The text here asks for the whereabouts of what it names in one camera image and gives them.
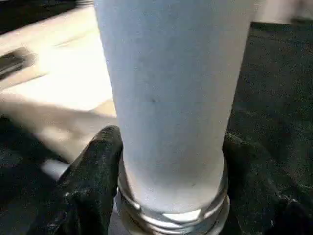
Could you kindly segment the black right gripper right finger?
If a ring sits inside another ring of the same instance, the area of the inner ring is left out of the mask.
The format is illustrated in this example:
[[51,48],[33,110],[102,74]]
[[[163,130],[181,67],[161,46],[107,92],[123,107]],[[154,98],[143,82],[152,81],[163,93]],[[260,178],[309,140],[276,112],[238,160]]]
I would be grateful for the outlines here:
[[227,133],[232,213],[244,235],[311,235],[313,201],[259,144]]

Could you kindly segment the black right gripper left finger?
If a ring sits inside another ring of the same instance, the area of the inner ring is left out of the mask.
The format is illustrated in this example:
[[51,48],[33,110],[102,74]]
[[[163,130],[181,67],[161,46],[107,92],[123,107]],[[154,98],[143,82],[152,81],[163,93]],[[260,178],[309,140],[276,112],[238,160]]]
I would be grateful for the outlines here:
[[33,235],[106,235],[117,194],[120,130],[99,131],[58,181],[31,225]]

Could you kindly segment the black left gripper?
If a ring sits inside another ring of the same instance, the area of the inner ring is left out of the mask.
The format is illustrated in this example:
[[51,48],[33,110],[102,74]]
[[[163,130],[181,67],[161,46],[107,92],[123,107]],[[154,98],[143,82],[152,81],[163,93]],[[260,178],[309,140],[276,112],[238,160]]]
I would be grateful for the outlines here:
[[36,63],[36,55],[25,48],[18,48],[0,56],[0,78],[32,66]]

